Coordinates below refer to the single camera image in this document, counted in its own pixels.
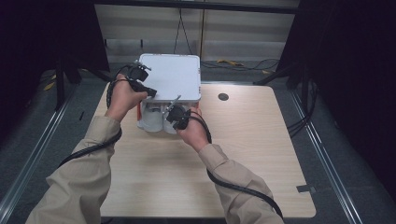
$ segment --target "light wood tabletop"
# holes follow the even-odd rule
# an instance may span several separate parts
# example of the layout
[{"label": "light wood tabletop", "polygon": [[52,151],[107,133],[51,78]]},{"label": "light wood tabletop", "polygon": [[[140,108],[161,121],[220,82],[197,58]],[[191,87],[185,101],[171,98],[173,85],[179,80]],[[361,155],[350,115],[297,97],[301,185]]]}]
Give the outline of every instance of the light wood tabletop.
[{"label": "light wood tabletop", "polygon": [[[229,99],[221,101],[220,93]],[[306,183],[273,90],[202,84],[201,94],[213,143],[266,181],[284,217],[313,217],[311,195],[296,188]],[[105,112],[106,91],[95,115]],[[121,128],[103,217],[224,217],[214,184],[191,147],[177,135],[139,129],[135,108]]]}]

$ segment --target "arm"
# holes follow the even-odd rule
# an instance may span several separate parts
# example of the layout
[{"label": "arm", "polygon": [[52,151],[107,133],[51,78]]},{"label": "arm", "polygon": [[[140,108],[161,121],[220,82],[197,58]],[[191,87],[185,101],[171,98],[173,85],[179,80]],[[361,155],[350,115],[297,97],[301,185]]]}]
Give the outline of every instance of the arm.
[{"label": "arm", "polygon": [[[110,108],[104,116],[93,118],[73,152],[116,135],[128,111],[146,97],[145,92],[134,92],[128,82],[118,82]],[[109,161],[113,154],[114,146],[106,147],[58,168],[47,178],[49,189],[26,223],[100,223],[100,206],[110,188]]]},{"label": "arm", "polygon": [[[192,108],[191,111],[201,115],[199,109]],[[190,119],[187,129],[178,130],[177,133],[185,143],[194,148],[215,178],[237,186],[255,189],[273,198],[271,190],[262,178],[253,174],[242,164],[229,160],[220,146],[209,144],[205,131],[198,121]],[[255,196],[220,186],[216,186],[216,191],[219,194],[227,223],[283,223],[268,203]]]}]

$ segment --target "finger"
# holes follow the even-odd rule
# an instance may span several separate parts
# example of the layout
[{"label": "finger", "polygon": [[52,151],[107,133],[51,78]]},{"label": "finger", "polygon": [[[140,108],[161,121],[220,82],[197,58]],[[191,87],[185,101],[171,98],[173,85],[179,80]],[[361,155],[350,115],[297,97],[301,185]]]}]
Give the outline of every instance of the finger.
[{"label": "finger", "polygon": [[177,133],[178,135],[180,135],[181,137],[183,137],[183,135],[185,135],[185,134],[183,134],[183,133],[185,133],[186,129],[183,129],[183,130],[176,129],[176,133]]},{"label": "finger", "polygon": [[195,108],[195,107],[193,107],[193,106],[190,107],[190,110],[191,110],[192,112],[198,113],[198,112],[197,112],[197,108]]},{"label": "finger", "polygon": [[148,98],[148,93],[146,91],[136,92],[135,94],[137,96],[137,99],[139,99],[139,101],[142,101],[142,100]]}]

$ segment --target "beige jacket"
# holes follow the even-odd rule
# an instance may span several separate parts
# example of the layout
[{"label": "beige jacket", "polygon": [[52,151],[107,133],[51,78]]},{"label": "beige jacket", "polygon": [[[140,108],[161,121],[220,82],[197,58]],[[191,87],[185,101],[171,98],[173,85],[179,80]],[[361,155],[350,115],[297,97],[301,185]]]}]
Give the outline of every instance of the beige jacket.
[{"label": "beige jacket", "polygon": [[[107,141],[120,129],[108,117],[95,117],[75,151]],[[111,182],[109,161],[114,146],[67,162],[47,178],[49,189],[26,223],[100,223],[100,206]],[[265,182],[245,166],[231,161],[220,146],[208,145],[199,156],[218,179],[255,189],[272,197]],[[227,223],[283,223],[268,203],[259,198],[216,186]]]}]

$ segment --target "hand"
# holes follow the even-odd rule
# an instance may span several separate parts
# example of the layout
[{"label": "hand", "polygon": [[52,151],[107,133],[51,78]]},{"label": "hand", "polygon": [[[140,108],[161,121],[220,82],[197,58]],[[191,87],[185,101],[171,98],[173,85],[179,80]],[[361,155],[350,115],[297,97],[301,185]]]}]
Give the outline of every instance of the hand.
[{"label": "hand", "polygon": [[[198,113],[200,116],[202,116],[200,109],[191,107],[191,115],[201,119],[198,115],[192,112]],[[177,134],[180,135],[186,144],[192,146],[196,152],[199,152],[202,148],[209,144],[204,127],[199,121],[195,119],[190,119],[187,128],[185,130],[177,130]]]},{"label": "hand", "polygon": [[[125,76],[118,74],[117,79],[125,79]],[[130,109],[147,97],[148,94],[145,91],[135,92],[132,90],[128,81],[118,81],[114,86],[111,105],[105,116],[121,122]]]}]

